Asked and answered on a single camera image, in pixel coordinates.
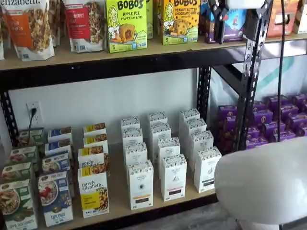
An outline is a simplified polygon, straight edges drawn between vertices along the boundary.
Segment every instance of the yellow oatmeal box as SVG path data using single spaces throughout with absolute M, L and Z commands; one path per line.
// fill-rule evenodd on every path
M 163 45 L 197 42 L 200 0 L 163 1 Z

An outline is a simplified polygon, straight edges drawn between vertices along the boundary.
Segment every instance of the power cord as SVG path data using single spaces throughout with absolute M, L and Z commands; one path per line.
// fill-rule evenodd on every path
M 30 142 L 30 130 L 31 130 L 31 124 L 32 124 L 32 120 L 34 115 L 36 114 L 37 110 L 36 108 L 31 109 L 31 119 L 30 119 L 30 124 L 29 124 L 29 133 L 28 133 L 28 141 L 27 141 L 27 145 L 29 145 Z
M 285 35 L 285 19 L 284 19 L 284 1 L 282 0 L 282 18 L 283 18 L 283 34 L 279 63 L 279 76 L 278 76 L 278 124 L 277 124 L 277 141 L 280 142 L 280 123 L 281 123 L 281 91 L 282 91 L 282 74 L 283 74 L 283 48 L 284 48 L 284 35 Z

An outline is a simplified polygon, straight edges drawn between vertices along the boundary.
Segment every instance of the blue oatmeal box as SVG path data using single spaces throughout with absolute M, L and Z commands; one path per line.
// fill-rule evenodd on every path
M 73 219 L 67 172 L 40 176 L 38 190 L 47 227 Z

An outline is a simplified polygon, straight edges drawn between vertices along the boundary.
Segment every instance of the cartoon girl illustration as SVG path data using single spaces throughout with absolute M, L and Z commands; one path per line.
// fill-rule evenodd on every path
M 120 37 L 119 37 L 119 21 L 118 21 L 118 11 L 117 9 L 115 8 L 115 6 L 111 6 L 109 8 L 109 12 L 108 12 L 108 15 L 109 15 L 109 28 L 108 28 L 108 31 L 109 31 L 109 39 L 111 40 L 116 40 L 116 41 L 120 41 Z
M 169 29 L 170 26 L 174 24 L 174 6 L 171 2 L 169 2 L 165 7 L 165 14 L 164 14 L 164 29 Z

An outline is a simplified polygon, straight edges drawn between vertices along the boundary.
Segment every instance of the green oatmeal box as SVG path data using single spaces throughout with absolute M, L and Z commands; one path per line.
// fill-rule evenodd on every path
M 106 0 L 110 53 L 147 48 L 145 0 Z

